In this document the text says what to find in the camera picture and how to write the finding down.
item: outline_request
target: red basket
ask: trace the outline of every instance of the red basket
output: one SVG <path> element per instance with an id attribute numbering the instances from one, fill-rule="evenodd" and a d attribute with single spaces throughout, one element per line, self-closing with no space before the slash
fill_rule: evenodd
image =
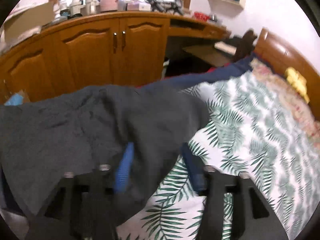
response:
<path id="1" fill-rule="evenodd" d="M 210 16 L 206 15 L 204 13 L 195 12 L 194 15 L 195 15 L 196 19 L 199 20 L 199 21 L 206 22 L 207 20 L 210 19 Z"/>

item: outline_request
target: floral pillow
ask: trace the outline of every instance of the floral pillow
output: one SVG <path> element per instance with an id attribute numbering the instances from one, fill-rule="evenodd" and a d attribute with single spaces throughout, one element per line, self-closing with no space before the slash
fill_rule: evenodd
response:
<path id="1" fill-rule="evenodd" d="M 315 118 L 305 100 L 280 76 L 273 74 L 264 63 L 254 58 L 250 63 L 256 79 L 277 93 L 281 104 L 291 111 L 294 119 L 306 132 L 313 145 L 320 149 L 320 122 Z"/>

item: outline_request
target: dark gray sweater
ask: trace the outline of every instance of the dark gray sweater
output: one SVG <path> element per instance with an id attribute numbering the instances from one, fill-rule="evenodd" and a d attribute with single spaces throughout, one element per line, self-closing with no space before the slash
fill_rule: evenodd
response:
<path id="1" fill-rule="evenodd" d="M 1 106 L 1 164 L 18 205 L 37 214 L 65 172 L 88 173 L 100 164 L 115 169 L 133 142 L 128 187 L 113 199 L 121 224 L 145 206 L 182 143 L 208 120 L 205 103 L 168 88 L 86 87 L 41 102 Z"/>

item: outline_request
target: cardboard box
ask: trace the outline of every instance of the cardboard box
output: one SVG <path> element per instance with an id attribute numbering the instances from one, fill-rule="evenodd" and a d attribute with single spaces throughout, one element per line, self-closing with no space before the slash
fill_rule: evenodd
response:
<path id="1" fill-rule="evenodd" d="M 53 2 L 29 8 L 13 15 L 4 23 L 4 40 L 6 43 L 17 39 L 19 35 L 36 26 L 46 25 L 54 19 Z"/>

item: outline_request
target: green leaf pattern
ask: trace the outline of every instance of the green leaf pattern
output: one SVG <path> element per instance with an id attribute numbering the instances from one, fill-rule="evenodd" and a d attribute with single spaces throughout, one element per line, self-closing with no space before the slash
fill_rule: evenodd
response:
<path id="1" fill-rule="evenodd" d="M 195 155 L 237 175 L 250 173 L 293 240 L 320 201 L 319 153 L 277 95 L 252 73 L 182 91 L 201 98 L 210 121 L 188 145 Z M 191 187 L 181 156 L 146 207 L 118 227 L 121 239 L 195 239 L 205 197 Z M 223 240 L 231 237 L 232 194 L 224 196 Z"/>

